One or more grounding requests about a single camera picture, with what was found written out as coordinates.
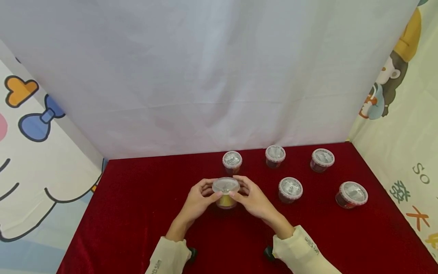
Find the plastic lid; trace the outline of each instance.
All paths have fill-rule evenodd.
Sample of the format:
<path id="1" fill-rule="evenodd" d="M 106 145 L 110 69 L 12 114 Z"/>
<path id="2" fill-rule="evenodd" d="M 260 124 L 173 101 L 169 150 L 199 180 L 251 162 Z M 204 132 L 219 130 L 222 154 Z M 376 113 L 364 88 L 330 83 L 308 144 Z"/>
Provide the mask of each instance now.
<path id="1" fill-rule="evenodd" d="M 288 199 L 298 199 L 303 195 L 303 186 L 293 177 L 283 178 L 278 184 L 278 189 Z"/>
<path id="2" fill-rule="evenodd" d="M 214 192 L 222 191 L 224 195 L 228 195 L 230 191 L 239 191 L 239 182 L 231 177 L 222 177 L 213 182 L 212 189 Z"/>
<path id="3" fill-rule="evenodd" d="M 327 149 L 316 149 L 312 153 L 312 159 L 321 167 L 331 167 L 335 163 L 335 155 Z"/>
<path id="4" fill-rule="evenodd" d="M 236 168 L 242 164 L 242 156 L 237 151 L 229 151 L 222 157 L 222 164 L 226 168 Z"/>
<path id="5" fill-rule="evenodd" d="M 266 158 L 274 163 L 283 162 L 284 158 L 286 158 L 286 151 L 284 151 L 284 148 L 272 145 L 268 146 L 268 148 L 265 151 Z"/>
<path id="6" fill-rule="evenodd" d="M 347 181 L 339 187 L 342 197 L 349 203 L 361 206 L 368 201 L 368 192 L 360 184 Z"/>

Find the orange heart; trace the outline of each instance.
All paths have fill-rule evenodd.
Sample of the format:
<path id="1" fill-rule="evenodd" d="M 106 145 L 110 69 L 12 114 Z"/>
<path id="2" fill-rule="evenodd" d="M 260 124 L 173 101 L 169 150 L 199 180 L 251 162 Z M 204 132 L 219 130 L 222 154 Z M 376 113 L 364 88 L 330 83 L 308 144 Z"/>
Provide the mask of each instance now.
<path id="1" fill-rule="evenodd" d="M 39 85 L 35 80 L 25 82 L 15 75 L 6 77 L 4 85 L 9 90 L 9 93 L 6 95 L 6 103 L 13 108 L 21 106 L 39 89 Z"/>

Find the person's left hand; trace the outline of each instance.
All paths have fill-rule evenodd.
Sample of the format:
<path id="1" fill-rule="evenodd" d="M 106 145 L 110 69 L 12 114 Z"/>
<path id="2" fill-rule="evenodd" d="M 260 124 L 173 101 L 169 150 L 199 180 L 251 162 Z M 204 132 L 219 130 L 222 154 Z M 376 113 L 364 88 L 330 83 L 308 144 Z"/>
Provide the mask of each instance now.
<path id="1" fill-rule="evenodd" d="M 213 192 L 212 185 L 216 179 L 202 179 L 195 184 L 187 196 L 178 216 L 173 220 L 166 239 L 182 241 L 187 229 L 201 216 L 207 207 L 222 197 L 222 192 Z"/>
<path id="2" fill-rule="evenodd" d="M 217 179 L 202 179 L 195 184 L 187 196 L 178 217 L 183 218 L 189 223 L 198 219 L 207 207 L 222 197 L 222 192 L 213 192 L 212 185 Z"/>

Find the cup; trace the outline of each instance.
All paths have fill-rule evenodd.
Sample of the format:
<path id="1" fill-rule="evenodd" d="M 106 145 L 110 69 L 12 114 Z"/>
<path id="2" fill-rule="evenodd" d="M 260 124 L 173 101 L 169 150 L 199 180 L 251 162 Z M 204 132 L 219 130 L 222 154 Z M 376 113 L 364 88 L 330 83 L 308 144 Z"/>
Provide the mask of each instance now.
<path id="1" fill-rule="evenodd" d="M 316 149 L 312 153 L 310 167 L 315 172 L 324 172 L 335 163 L 335 155 L 327 149 Z"/>
<path id="2" fill-rule="evenodd" d="M 222 209 L 231 209 L 237 205 L 237 202 L 230 197 L 230 191 L 238 192 L 240 189 L 239 182 L 230 177 L 222 177 L 213 182 L 213 191 L 222 191 L 223 195 L 216 201 L 216 205 Z"/>
<path id="3" fill-rule="evenodd" d="M 286 151 L 280 146 L 272 145 L 265 150 L 265 156 L 268 167 L 278 168 L 286 158 Z"/>
<path id="4" fill-rule="evenodd" d="M 293 177 L 283 178 L 278 184 L 278 197 L 283 203 L 293 203 L 303 195 L 303 186 Z"/>
<path id="5" fill-rule="evenodd" d="M 228 175 L 236 175 L 242 165 L 242 156 L 237 151 L 229 151 L 223 155 L 222 164 Z"/>
<path id="6" fill-rule="evenodd" d="M 339 192 L 336 194 L 336 202 L 339 206 L 345 209 L 352 209 L 357 206 L 362 206 L 368 201 L 368 192 L 360 184 L 347 181 L 339 187 Z"/>

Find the yellow liquid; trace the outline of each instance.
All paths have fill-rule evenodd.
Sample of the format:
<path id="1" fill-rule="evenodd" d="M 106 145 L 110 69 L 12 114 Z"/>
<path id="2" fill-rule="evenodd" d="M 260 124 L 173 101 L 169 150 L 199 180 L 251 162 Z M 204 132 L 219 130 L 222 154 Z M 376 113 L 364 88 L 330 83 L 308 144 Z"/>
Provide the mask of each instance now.
<path id="1" fill-rule="evenodd" d="M 218 206 L 232 206 L 236 201 L 233 200 L 229 195 L 223 195 L 219 201 L 217 201 Z"/>

